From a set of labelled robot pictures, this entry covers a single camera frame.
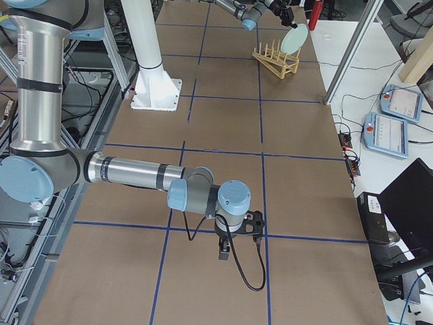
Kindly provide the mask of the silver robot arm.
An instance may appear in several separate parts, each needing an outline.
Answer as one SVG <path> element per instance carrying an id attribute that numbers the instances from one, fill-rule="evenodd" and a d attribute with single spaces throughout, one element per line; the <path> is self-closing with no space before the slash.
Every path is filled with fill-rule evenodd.
<path id="1" fill-rule="evenodd" d="M 251 193 L 241 181 L 218 186 L 212 173 L 69 148 L 60 139 L 64 41 L 72 32 L 104 28 L 102 1 L 9 1 L 18 29 L 18 136 L 1 162 L 1 188 L 35 202 L 76 183 L 120 183 L 165 191 L 172 209 L 215 221 L 219 257 L 234 253 L 246 231 Z"/>
<path id="2" fill-rule="evenodd" d="M 229 1 L 215 0 L 211 3 L 230 13 L 242 23 L 246 30 L 253 30 L 257 27 L 263 14 L 269 10 L 279 17 L 283 26 L 297 28 L 294 13 L 289 6 L 289 1 Z"/>

